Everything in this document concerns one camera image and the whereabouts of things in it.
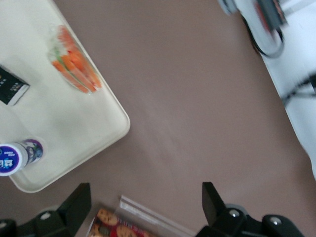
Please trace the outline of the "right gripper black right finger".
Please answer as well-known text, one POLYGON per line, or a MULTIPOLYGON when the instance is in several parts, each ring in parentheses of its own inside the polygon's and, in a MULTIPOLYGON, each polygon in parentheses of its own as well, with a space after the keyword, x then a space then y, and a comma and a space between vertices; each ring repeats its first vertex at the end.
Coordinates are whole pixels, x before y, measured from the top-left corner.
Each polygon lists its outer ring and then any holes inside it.
POLYGON ((202 208, 207 225, 197 237, 302 237, 288 218, 268 214, 261 221, 252 218, 238 205, 225 204, 211 182, 202 184, 202 208))

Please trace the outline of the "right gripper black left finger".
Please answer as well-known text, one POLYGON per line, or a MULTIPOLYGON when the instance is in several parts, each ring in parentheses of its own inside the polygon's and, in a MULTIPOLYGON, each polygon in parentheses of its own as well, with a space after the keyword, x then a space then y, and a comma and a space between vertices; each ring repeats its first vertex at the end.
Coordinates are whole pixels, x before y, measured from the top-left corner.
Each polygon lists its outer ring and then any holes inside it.
POLYGON ((81 183, 56 209, 41 212, 18 226, 13 219, 1 219, 2 237, 74 237, 92 207, 89 183, 81 183))

